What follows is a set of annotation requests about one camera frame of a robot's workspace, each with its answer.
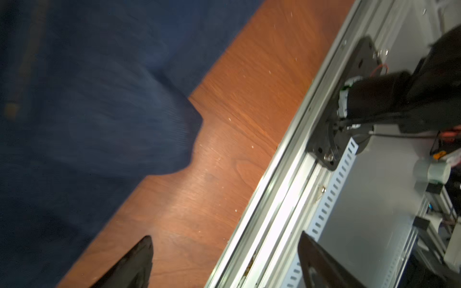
blue fabric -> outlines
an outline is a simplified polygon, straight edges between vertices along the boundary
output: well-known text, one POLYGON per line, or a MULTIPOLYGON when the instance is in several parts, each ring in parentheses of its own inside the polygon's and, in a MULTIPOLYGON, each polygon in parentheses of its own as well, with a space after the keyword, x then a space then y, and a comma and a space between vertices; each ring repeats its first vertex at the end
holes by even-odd
POLYGON ((54 287, 144 176, 190 163, 187 96, 261 2, 0 2, 0 287, 54 287))

red wire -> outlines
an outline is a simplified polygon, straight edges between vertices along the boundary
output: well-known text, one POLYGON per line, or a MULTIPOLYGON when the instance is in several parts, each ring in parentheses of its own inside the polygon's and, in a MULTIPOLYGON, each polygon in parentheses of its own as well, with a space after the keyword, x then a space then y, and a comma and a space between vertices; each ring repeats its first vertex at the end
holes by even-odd
POLYGON ((370 74, 370 77, 373 76, 376 71, 378 71, 379 68, 383 68, 383 67, 386 67, 386 74, 387 74, 387 71, 389 71, 389 66, 386 64, 386 63, 382 63, 382 64, 379 64, 374 70, 373 72, 370 74))

perforated metal strip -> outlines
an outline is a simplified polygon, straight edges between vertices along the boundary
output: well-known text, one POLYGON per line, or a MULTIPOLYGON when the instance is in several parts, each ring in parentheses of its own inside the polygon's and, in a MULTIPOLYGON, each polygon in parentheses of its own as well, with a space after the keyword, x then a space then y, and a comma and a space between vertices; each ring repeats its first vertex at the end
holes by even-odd
POLYGON ((355 153, 357 152, 358 147, 357 143, 351 138, 345 149, 343 157, 339 161, 338 168, 336 168, 333 173, 330 183, 328 183, 328 187, 320 200, 319 206, 317 206, 314 217, 312 218, 309 227, 306 229, 306 233, 316 242, 322 234, 323 228, 328 221, 328 217, 330 216, 336 200, 339 197, 339 193, 344 186, 344 182, 349 175, 349 171, 355 161, 355 153))
MULTIPOLYGON (((306 233, 316 242, 319 240, 320 235, 322 234, 328 217, 330 216, 336 200, 339 197, 339 193, 344 186, 344 182, 349 175, 349 171, 351 170, 352 164, 355 161, 355 153, 357 152, 357 149, 357 143, 351 138, 346 147, 346 151, 343 154, 343 157, 339 161, 338 168, 333 173, 333 176, 328 183, 328 187, 325 190, 319 205, 317 206, 314 217, 312 218, 309 227, 305 230, 306 233)), ((284 281, 282 282, 281 288, 297 288, 300 285, 301 279, 303 279, 301 264, 299 262, 298 253, 296 253, 284 278, 284 281)))

wiring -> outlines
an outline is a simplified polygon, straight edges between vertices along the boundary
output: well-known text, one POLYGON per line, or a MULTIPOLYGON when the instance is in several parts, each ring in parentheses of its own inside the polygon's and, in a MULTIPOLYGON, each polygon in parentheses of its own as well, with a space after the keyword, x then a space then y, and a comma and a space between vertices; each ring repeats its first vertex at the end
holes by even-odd
POLYGON ((389 71, 389 66, 388 66, 386 63, 382 63, 382 64, 379 64, 379 65, 373 70, 373 72, 370 74, 370 77, 373 76, 373 75, 376 73, 376 71, 378 71, 380 68, 383 68, 383 67, 386 68, 386 74, 387 74, 387 72, 389 71))
POLYGON ((412 136, 412 135, 397 135, 397 134, 380 134, 380 133, 368 133, 363 135, 378 136, 378 137, 391 137, 391 138, 406 138, 406 139, 458 139, 461 137, 443 137, 439 134, 436 136, 412 136))

screw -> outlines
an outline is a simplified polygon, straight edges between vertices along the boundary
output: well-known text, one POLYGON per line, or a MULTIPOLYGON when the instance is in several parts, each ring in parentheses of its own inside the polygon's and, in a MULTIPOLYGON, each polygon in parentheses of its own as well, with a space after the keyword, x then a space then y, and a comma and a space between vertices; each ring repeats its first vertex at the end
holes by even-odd
POLYGON ((325 156, 323 157, 323 159, 324 159, 325 161, 328 161, 328 162, 333 161, 333 155, 331 155, 331 154, 325 154, 325 156))

